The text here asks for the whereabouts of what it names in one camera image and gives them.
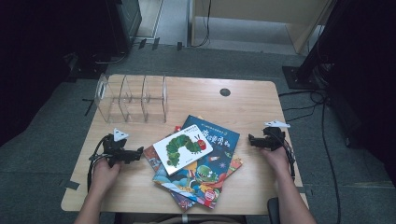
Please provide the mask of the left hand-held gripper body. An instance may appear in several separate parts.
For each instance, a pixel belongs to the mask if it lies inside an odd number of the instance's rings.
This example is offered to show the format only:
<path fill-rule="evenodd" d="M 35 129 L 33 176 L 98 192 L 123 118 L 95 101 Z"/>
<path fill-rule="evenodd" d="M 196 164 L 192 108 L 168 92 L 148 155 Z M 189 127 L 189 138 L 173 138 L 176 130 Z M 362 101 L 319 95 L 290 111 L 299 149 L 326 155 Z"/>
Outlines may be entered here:
<path fill-rule="evenodd" d="M 104 137 L 103 148 L 104 153 L 108 157 L 110 167 L 117 161 L 126 161 L 126 150 L 124 146 L 128 137 L 128 133 L 122 132 L 117 128 L 113 130 L 113 133 L 109 133 Z"/>

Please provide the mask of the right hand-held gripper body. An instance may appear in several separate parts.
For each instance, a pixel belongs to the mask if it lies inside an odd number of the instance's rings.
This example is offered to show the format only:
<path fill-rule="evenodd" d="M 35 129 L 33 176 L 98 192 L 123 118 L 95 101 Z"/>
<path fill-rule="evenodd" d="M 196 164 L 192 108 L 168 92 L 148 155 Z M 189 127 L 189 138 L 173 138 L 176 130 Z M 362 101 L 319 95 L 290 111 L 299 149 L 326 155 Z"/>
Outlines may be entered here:
<path fill-rule="evenodd" d="M 283 147 L 285 145 L 286 134 L 281 131 L 281 128 L 289 128 L 290 125 L 282 121 L 273 120 L 264 122 L 264 126 L 263 133 L 270 136 L 271 150 L 274 151 Z"/>

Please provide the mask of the light blue animals picture book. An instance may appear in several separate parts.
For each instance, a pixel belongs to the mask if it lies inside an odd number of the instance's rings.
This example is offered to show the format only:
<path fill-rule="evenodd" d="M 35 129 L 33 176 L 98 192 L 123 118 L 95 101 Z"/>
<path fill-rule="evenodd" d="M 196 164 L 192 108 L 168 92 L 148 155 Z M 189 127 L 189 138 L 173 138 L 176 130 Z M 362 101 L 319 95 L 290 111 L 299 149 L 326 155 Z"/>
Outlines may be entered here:
<path fill-rule="evenodd" d="M 151 168 L 157 172 L 162 165 L 162 162 L 155 151 L 153 146 L 150 146 L 146 149 L 143 150 L 143 153 L 148 160 L 148 163 L 150 164 Z M 237 169 L 239 169 L 243 165 L 243 162 L 239 156 L 236 154 L 233 155 L 227 175 L 231 175 L 233 172 L 235 172 Z M 169 193 L 172 195 L 174 201 L 177 203 L 179 208 L 185 212 L 188 209 L 192 208 L 195 205 L 195 202 L 185 196 L 182 196 L 180 194 L 177 194 L 173 191 L 169 191 Z"/>

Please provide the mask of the white caterpillar picture book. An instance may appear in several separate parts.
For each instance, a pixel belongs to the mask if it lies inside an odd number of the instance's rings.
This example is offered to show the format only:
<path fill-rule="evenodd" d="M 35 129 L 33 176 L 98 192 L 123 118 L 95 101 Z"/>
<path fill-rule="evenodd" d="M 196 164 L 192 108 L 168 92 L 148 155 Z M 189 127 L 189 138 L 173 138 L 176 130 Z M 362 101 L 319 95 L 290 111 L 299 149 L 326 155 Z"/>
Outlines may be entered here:
<path fill-rule="evenodd" d="M 165 137 L 153 147 L 169 175 L 213 151 L 213 147 L 195 124 Z"/>

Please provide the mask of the clear acrylic book rack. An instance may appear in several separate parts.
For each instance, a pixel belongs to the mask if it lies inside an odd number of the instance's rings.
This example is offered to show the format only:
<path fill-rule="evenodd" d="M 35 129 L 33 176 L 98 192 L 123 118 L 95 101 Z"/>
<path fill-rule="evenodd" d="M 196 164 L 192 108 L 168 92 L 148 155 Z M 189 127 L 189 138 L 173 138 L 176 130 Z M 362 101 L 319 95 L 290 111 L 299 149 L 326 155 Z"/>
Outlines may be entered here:
<path fill-rule="evenodd" d="M 107 123 L 166 122 L 166 76 L 101 75 L 94 101 Z"/>

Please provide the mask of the blue dinosaur picture book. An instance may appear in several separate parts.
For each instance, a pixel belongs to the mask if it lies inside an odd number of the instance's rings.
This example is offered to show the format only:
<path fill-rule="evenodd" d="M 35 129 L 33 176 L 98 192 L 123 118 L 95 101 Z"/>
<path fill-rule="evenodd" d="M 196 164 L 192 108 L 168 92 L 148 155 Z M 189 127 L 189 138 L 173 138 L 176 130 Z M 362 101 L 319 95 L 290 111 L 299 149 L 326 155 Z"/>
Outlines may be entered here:
<path fill-rule="evenodd" d="M 152 181 L 195 203 L 214 208 L 227 177 L 239 134 L 195 116 L 187 117 L 182 130 L 193 124 L 201 130 L 213 151 L 173 175 L 166 173 L 161 165 Z"/>

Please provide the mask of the person's right hand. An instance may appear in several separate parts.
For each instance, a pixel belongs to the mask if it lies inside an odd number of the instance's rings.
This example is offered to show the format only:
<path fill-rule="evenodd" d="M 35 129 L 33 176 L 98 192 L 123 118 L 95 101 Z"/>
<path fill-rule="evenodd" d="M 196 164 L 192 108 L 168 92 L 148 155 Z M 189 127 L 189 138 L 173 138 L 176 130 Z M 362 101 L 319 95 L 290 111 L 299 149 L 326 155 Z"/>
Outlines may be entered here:
<path fill-rule="evenodd" d="M 274 151 L 268 148 L 262 148 L 261 154 L 270 164 L 276 176 L 290 176 L 289 160 L 286 155 L 286 150 L 283 147 Z"/>

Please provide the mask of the person's left hand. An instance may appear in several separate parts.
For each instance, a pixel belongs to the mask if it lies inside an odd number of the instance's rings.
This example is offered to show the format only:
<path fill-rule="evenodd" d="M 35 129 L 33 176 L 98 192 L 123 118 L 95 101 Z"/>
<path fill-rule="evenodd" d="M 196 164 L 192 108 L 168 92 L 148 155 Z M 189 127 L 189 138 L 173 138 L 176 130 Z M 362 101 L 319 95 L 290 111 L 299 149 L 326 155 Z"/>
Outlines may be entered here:
<path fill-rule="evenodd" d="M 98 160 L 93 168 L 90 190 L 106 192 L 111 189 L 120 173 L 120 168 L 119 162 L 110 167 L 107 159 Z"/>

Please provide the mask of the black metal stand base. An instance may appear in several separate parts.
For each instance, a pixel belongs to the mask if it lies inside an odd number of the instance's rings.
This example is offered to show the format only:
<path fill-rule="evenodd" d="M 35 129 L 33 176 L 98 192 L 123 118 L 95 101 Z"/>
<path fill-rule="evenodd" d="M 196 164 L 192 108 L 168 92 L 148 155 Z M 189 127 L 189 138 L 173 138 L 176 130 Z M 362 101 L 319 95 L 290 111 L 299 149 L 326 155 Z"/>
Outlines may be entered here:
<path fill-rule="evenodd" d="M 283 75 L 288 87 L 294 90 L 318 90 L 319 85 L 312 71 L 305 71 L 295 66 L 283 66 Z"/>

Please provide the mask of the black chair part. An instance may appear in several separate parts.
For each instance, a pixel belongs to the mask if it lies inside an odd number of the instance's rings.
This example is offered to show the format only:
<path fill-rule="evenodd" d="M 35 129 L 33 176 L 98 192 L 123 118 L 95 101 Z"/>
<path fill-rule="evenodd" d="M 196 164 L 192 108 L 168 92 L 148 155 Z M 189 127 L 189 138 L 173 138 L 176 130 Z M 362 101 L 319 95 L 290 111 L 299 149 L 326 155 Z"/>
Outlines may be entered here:
<path fill-rule="evenodd" d="M 268 216 L 271 224 L 280 224 L 278 198 L 271 198 L 267 201 Z"/>

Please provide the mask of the light wooden furniture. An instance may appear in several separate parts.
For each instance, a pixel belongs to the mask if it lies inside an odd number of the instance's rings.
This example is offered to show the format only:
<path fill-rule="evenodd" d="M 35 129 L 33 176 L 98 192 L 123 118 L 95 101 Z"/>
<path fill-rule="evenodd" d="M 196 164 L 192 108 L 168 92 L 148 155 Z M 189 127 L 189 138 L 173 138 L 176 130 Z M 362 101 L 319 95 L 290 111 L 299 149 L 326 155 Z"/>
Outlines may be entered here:
<path fill-rule="evenodd" d="M 188 35 L 194 44 L 196 17 L 269 21 L 286 24 L 297 53 L 320 24 L 325 24 L 336 0 L 189 0 Z"/>

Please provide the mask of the dark cabinet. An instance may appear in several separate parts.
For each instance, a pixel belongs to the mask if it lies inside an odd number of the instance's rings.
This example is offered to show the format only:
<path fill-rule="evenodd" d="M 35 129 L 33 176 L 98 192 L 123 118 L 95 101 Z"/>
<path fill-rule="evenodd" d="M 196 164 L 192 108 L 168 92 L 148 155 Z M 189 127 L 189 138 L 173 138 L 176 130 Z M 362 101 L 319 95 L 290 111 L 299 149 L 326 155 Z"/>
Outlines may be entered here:
<path fill-rule="evenodd" d="M 106 0 L 117 54 L 128 53 L 142 21 L 138 0 Z"/>

